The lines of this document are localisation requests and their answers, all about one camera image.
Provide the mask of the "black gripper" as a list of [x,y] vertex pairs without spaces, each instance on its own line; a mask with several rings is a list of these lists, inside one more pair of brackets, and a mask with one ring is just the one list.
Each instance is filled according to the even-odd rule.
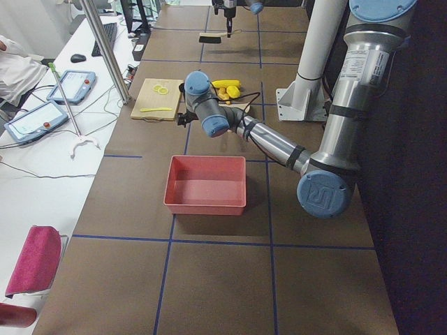
[[176,120],[178,126],[186,128],[188,124],[196,120],[196,114],[187,110],[185,113],[178,113]]
[[222,10],[226,18],[227,37],[230,38],[233,32],[233,19],[236,16],[236,0],[212,0],[212,7],[214,14],[218,15],[219,10]]

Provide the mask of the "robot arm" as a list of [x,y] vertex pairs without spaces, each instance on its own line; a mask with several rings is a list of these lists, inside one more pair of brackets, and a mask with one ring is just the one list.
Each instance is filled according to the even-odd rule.
[[259,0],[212,0],[214,14],[218,15],[222,10],[226,18],[226,36],[228,38],[233,33],[233,18],[236,16],[238,6],[247,7],[254,15],[259,14],[264,8],[263,1]]
[[[388,60],[409,39],[415,1],[316,1],[294,81],[276,93],[282,121],[325,121],[317,152],[250,117],[243,109],[221,106],[217,89],[200,71],[189,73],[179,89],[186,111],[181,125],[198,120],[205,133],[227,131],[253,142],[265,155],[300,173],[298,202],[312,216],[332,218],[349,206],[360,169],[360,130],[377,94]],[[323,76],[335,36],[345,26],[347,46],[332,103],[323,103]]]

